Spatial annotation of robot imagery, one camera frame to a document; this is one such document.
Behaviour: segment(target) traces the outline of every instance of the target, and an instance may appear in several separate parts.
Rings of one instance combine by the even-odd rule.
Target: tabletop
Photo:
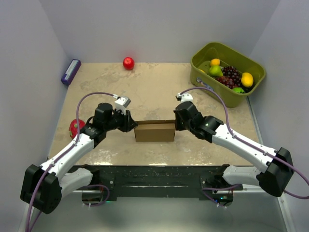
[[[78,101],[87,93],[103,91],[125,95],[131,99],[127,108],[132,118],[139,120],[174,119],[173,110],[179,104],[175,95],[193,85],[190,83],[189,63],[136,63],[127,71],[121,63],[83,63],[68,88],[49,157],[55,156],[70,141],[69,125],[75,119]],[[202,115],[212,115],[225,122],[221,103],[202,90],[190,92]],[[79,110],[86,121],[94,115],[101,102],[113,104],[115,99],[105,95],[87,97]],[[230,126],[244,136],[257,140],[247,101],[228,109]],[[89,165],[250,165],[233,152],[188,131],[177,131],[174,142],[135,142],[134,132],[110,131],[95,149],[77,164]]]

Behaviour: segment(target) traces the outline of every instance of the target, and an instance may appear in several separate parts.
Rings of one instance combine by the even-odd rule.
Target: purple package
[[[68,66],[66,72],[63,74],[61,78],[61,82],[66,86],[69,86],[75,77],[79,67],[81,66],[81,61],[78,59],[73,59],[71,64]]]

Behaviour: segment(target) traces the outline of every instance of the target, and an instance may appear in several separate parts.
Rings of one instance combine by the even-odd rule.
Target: green plastic bin
[[[240,72],[240,75],[245,72],[251,73],[253,76],[253,89],[249,93],[236,93],[218,82],[214,77],[211,77],[209,75],[210,61],[215,58],[220,60],[220,66],[222,67],[234,66]],[[265,75],[265,69],[260,64],[218,42],[207,44],[191,59],[191,83],[195,86],[213,89],[229,108],[238,106],[247,96],[252,94],[265,78]],[[205,92],[219,100],[213,93]]]

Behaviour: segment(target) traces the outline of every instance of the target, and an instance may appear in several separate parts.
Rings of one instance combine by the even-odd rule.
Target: brown box
[[[134,129],[136,142],[173,142],[175,120],[138,121]]]

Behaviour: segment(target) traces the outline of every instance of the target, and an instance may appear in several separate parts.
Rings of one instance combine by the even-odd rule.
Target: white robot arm
[[[115,101],[115,109],[108,103],[100,103],[95,110],[95,115],[89,118],[81,129],[78,141],[76,141],[76,136],[53,158],[39,167],[35,165],[28,167],[22,186],[21,200],[30,202],[40,177],[46,171],[47,174],[33,202],[34,207],[46,214],[51,213],[61,199],[69,193],[91,183],[96,183],[98,172],[91,166],[84,165],[73,173],[68,173],[68,171],[81,157],[104,140],[108,131],[118,129],[122,132],[129,132],[137,127],[130,111],[126,109],[130,102],[131,100],[126,96],[118,97]],[[72,149],[63,155],[69,147]]]
[[[221,175],[214,180],[214,185],[216,181],[220,185],[223,182],[229,185],[256,185],[273,196],[282,195],[294,171],[271,156],[293,165],[288,150],[282,147],[277,151],[261,145],[229,129],[227,124],[213,116],[202,116],[192,103],[191,94],[179,93],[176,98],[181,102],[174,110],[177,131],[188,130],[198,139],[225,147],[253,165],[253,167],[224,165],[220,170]]]

